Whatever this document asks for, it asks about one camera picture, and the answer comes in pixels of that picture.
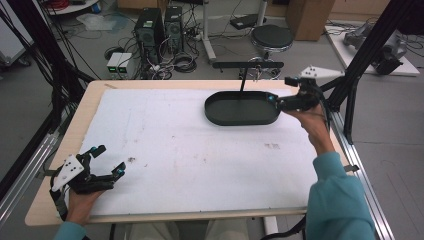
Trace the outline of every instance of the teal shirt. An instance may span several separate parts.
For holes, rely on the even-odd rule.
[[[336,152],[314,160],[318,181],[309,192],[308,240],[375,240],[374,222],[357,177],[348,176]]]

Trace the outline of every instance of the gray floor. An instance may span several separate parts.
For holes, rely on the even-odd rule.
[[[87,32],[69,16],[64,20],[65,28],[78,32],[70,41],[102,79],[109,75],[105,67],[104,51],[118,44],[119,39],[130,37],[133,24],[126,18],[108,15],[118,21],[117,29],[110,32]],[[222,32],[227,18],[212,20],[210,32]],[[270,18],[270,23],[284,26],[284,20]],[[227,32],[235,32],[228,26]],[[247,61],[258,53],[248,37],[241,39],[212,38],[212,45],[219,61]],[[238,70],[213,69],[202,45],[198,68],[190,74],[174,73],[172,79],[237,79]],[[422,71],[424,61],[410,52],[406,57]],[[297,75],[308,65],[330,69],[343,69],[326,36],[317,42],[296,41],[293,47],[272,56],[284,61],[283,76]],[[91,71],[77,57],[80,69]],[[19,156],[29,139],[49,113],[51,88],[44,81],[38,68],[33,65],[15,65],[0,73],[0,159],[3,177]],[[357,94],[357,105],[353,126],[353,140],[365,170],[373,185],[381,207],[388,219],[396,239],[424,239],[424,77],[363,75]],[[0,239],[51,239],[57,226],[28,227],[24,218],[38,189],[40,179],[34,179],[30,188],[20,199],[17,207],[0,231]],[[293,226],[299,217],[278,218],[281,231]],[[200,239],[205,222],[180,222],[184,229],[183,239]],[[249,220],[252,239],[263,234],[260,219]],[[107,239],[110,225],[87,227],[93,239]],[[116,236],[122,236],[123,226],[118,225]]]

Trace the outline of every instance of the chair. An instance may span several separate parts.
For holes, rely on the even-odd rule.
[[[282,28],[272,24],[262,24],[266,7],[267,0],[261,0],[258,21],[256,23],[257,27],[251,33],[252,44],[264,51],[265,54],[263,57],[254,57],[249,62],[273,62],[269,58],[271,53],[287,51],[293,44],[293,36],[288,28]],[[262,73],[264,72],[271,76],[270,79],[278,79],[281,74],[280,69],[273,69],[271,71],[269,69],[262,69]]]

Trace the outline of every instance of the person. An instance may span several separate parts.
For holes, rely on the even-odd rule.
[[[318,104],[308,111],[286,113],[300,121],[317,153],[313,165],[318,181],[311,186],[309,192],[306,239],[374,240],[375,227],[364,198],[364,189],[356,177],[349,176],[344,171],[340,155],[335,151],[327,130],[321,105]],[[68,218],[59,228],[55,239],[82,239],[85,235],[83,226],[87,223],[89,212],[100,194],[77,195],[71,191]],[[213,239],[235,239],[228,237],[230,235],[241,236],[237,239],[243,237],[248,239],[247,228],[242,219],[230,222],[230,226],[238,228],[236,230],[228,227],[225,221],[211,222],[212,225],[219,226],[215,227],[218,231],[220,229],[228,230],[220,236],[214,236]],[[159,229],[152,225],[147,226],[150,229]],[[210,229],[214,229],[211,224],[209,224],[207,232]]]

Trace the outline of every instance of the white board on floor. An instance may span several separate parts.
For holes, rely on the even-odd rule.
[[[343,28],[341,27],[333,27],[333,26],[326,26],[325,28],[329,32],[342,32],[343,30]],[[352,62],[353,57],[357,53],[357,50],[355,49],[354,46],[346,46],[343,44],[343,39],[345,34],[346,34],[345,32],[342,32],[339,35],[329,34],[328,36],[330,37],[330,41],[333,44],[334,48],[336,49],[337,55],[342,61],[343,66],[347,67]],[[399,61],[401,61],[403,65],[400,65],[399,67],[397,67],[389,75],[418,76],[420,74],[420,72],[405,57],[401,57]],[[371,65],[368,66],[367,70],[365,70],[365,73],[378,74],[377,71],[374,69],[374,67]]]
[[[305,209],[315,151],[298,121],[281,113],[269,125],[215,125],[204,115],[215,92],[107,90],[80,152],[106,146],[93,174],[127,169],[92,215]]]

